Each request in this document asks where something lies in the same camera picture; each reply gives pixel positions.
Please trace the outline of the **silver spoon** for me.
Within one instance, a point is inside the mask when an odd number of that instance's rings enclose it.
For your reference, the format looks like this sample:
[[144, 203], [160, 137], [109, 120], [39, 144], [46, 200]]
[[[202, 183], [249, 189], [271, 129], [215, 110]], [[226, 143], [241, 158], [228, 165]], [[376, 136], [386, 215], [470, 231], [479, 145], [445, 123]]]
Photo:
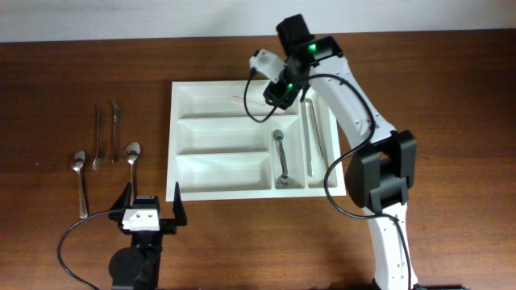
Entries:
[[131, 183], [131, 197], [130, 204], [132, 205], [135, 200], [135, 165], [140, 156], [141, 147], [138, 142], [132, 142], [128, 144], [124, 149], [124, 157], [130, 164], [130, 183]]
[[77, 174], [77, 189], [79, 194], [79, 216], [81, 219], [89, 216], [89, 210], [86, 203], [84, 186], [82, 180], [81, 170], [85, 163], [85, 151], [76, 151], [70, 161], [71, 169]]

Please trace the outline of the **small dark teaspoon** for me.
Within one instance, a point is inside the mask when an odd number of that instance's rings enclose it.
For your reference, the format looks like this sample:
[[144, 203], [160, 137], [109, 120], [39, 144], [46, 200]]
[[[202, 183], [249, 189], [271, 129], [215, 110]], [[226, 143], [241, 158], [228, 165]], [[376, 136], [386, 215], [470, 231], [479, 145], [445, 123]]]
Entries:
[[299, 189], [302, 184], [289, 175], [280, 175], [275, 182], [276, 189]]

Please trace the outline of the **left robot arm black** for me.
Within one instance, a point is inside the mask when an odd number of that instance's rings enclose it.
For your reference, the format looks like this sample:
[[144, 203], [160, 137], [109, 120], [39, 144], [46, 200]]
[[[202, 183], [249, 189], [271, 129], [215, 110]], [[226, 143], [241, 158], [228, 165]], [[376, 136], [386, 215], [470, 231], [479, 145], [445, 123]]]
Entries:
[[174, 188], [173, 218], [160, 217], [159, 197], [135, 197], [132, 183], [127, 183], [110, 210], [108, 218], [117, 223], [123, 234], [131, 236], [131, 245], [115, 252], [110, 259], [111, 287], [158, 288], [163, 237], [175, 235], [179, 226], [187, 225], [180, 185]]

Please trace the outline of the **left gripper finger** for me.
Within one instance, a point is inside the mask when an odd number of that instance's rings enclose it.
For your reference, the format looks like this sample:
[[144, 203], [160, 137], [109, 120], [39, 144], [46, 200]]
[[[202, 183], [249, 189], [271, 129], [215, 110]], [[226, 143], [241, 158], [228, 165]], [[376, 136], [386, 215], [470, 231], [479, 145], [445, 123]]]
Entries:
[[110, 207], [111, 210], [121, 210], [126, 209], [130, 207], [131, 205], [131, 193], [132, 193], [132, 183], [128, 182], [120, 194], [120, 196], [117, 198], [117, 200], [114, 202], [114, 204]]
[[177, 182], [174, 187], [173, 214], [177, 226], [187, 225], [187, 214], [181, 199], [181, 189]]

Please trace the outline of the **pink plastic knife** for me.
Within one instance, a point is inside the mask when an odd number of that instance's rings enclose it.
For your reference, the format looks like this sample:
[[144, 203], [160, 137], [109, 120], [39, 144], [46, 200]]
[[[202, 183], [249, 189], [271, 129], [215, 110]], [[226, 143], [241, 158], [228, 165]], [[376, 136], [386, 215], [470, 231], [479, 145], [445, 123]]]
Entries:
[[231, 101], [235, 104], [244, 104], [247, 103], [247, 106], [267, 106], [264, 101], [253, 100], [249, 97], [243, 99], [243, 96], [232, 96]]

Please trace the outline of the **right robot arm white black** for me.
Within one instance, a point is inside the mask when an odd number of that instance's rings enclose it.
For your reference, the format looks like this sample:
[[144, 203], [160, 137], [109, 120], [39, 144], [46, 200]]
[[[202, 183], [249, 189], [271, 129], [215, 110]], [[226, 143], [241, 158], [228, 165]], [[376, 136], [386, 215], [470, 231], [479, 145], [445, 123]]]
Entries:
[[349, 159], [344, 183], [363, 211], [353, 218], [368, 223], [375, 257], [373, 286], [418, 288], [406, 237], [416, 138], [408, 130], [397, 130], [374, 107], [333, 36], [311, 34], [301, 14], [283, 19], [276, 30], [286, 58], [261, 50], [250, 60], [251, 69], [270, 81], [264, 91], [266, 103], [285, 110], [310, 89], [322, 98], [350, 146], [328, 166], [323, 187], [329, 187], [332, 171]]

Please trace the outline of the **silver fork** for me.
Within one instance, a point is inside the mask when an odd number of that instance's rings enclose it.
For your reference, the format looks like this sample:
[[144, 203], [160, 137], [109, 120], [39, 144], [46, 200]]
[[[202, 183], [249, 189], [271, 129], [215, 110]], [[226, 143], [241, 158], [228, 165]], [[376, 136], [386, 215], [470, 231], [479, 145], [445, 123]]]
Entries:
[[96, 106], [96, 153], [91, 170], [97, 172], [102, 166], [104, 150], [102, 147], [102, 111], [100, 106]]

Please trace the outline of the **silver butter knife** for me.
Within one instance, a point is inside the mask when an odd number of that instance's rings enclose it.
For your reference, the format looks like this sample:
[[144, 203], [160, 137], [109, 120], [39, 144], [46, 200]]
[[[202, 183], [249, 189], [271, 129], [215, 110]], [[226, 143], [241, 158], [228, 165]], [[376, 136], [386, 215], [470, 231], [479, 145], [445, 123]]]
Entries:
[[112, 164], [118, 163], [119, 160], [119, 123], [120, 109], [115, 102], [111, 102], [113, 107], [113, 125], [112, 125]]

